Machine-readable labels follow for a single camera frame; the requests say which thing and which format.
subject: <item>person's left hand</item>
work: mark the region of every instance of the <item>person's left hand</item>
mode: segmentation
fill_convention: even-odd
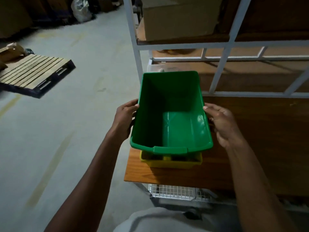
[[[137,101],[138,99],[131,100],[117,108],[111,130],[115,132],[121,142],[130,135],[131,127],[134,124],[132,118],[135,117],[135,112],[139,108]]]

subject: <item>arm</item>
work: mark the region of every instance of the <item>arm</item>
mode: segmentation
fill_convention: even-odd
[[[239,218],[244,231],[297,231],[272,192],[253,150],[242,136],[232,113],[205,103],[219,144],[226,149],[232,170]]]
[[[137,99],[117,108],[90,166],[47,225],[45,232],[97,231],[103,215],[120,146],[130,134]]]

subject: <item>hand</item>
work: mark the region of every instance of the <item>hand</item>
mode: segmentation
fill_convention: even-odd
[[[121,142],[126,140],[130,135],[131,127],[134,124],[134,119],[132,118],[135,117],[135,112],[139,108],[137,101],[138,99],[131,100],[117,108],[110,130],[111,132],[115,132]]]
[[[211,103],[205,103],[203,110],[211,116],[219,144],[226,148],[243,140],[243,136],[230,110]]]

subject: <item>concrete floor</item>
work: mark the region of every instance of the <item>concrete floor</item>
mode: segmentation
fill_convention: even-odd
[[[123,7],[88,23],[39,30],[20,44],[76,65],[41,99],[14,93],[0,98],[0,231],[33,232],[44,230],[71,193],[116,108],[137,98],[140,85]],[[148,53],[141,56],[146,66]],[[98,231],[112,231],[133,212],[153,207],[146,194],[123,181],[129,148],[126,140]],[[235,207],[218,210],[212,220],[239,228]]]

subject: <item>green plastic bin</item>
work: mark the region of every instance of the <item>green plastic bin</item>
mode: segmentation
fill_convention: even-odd
[[[212,148],[196,71],[144,73],[138,103],[133,148],[160,155]]]

